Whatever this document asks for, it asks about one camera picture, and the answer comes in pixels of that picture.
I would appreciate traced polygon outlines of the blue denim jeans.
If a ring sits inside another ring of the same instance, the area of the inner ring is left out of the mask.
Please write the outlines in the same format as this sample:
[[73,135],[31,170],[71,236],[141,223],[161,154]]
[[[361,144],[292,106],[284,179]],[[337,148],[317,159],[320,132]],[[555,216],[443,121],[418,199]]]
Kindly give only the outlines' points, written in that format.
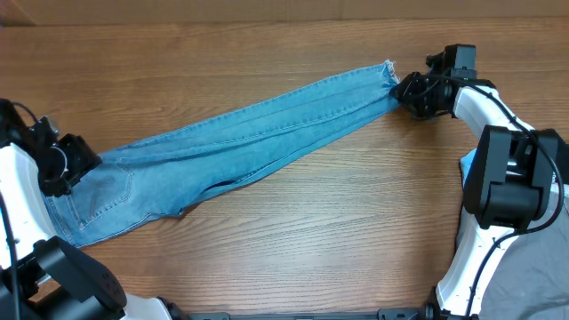
[[69,195],[44,204],[56,234],[77,247],[178,217],[394,110],[397,83],[385,61],[109,150]]

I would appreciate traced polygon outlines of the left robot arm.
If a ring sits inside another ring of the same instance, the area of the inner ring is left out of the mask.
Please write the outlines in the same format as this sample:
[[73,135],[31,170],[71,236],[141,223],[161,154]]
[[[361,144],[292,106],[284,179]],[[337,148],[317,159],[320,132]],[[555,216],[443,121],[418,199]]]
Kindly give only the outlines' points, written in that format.
[[26,125],[22,104],[1,101],[3,319],[186,319],[161,297],[127,294],[104,265],[57,236],[44,196],[70,193],[101,160],[47,117]]

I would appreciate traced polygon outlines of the grey trousers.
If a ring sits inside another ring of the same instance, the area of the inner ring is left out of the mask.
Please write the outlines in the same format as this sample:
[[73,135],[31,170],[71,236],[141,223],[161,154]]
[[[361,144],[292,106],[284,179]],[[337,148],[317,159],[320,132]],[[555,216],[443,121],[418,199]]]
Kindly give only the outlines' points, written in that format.
[[568,320],[568,200],[556,221],[542,231],[519,236],[478,293],[481,319]]

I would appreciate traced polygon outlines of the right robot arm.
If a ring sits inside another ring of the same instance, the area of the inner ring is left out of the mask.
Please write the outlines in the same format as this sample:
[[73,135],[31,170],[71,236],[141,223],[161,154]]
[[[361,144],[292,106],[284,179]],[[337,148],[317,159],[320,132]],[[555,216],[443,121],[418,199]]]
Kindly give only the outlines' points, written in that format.
[[478,77],[476,56],[471,44],[447,45],[426,58],[426,74],[412,72],[390,92],[414,119],[450,115],[478,139],[463,175],[461,239],[417,319],[476,319],[508,248],[519,236],[548,228],[564,206],[564,141],[516,117],[496,86]]

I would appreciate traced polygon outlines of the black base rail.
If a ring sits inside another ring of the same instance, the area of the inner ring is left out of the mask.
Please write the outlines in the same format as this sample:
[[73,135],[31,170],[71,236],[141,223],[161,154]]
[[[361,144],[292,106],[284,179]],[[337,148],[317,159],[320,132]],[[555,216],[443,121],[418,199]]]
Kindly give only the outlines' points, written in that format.
[[418,308],[381,308],[374,312],[231,315],[227,312],[190,313],[188,320],[414,320]]

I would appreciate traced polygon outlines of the light blue garment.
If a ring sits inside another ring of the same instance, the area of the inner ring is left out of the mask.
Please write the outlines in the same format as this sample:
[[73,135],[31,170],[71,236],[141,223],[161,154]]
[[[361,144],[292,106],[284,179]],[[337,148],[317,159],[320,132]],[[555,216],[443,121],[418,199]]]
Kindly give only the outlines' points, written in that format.
[[465,183],[477,150],[474,148],[460,160],[462,183]]

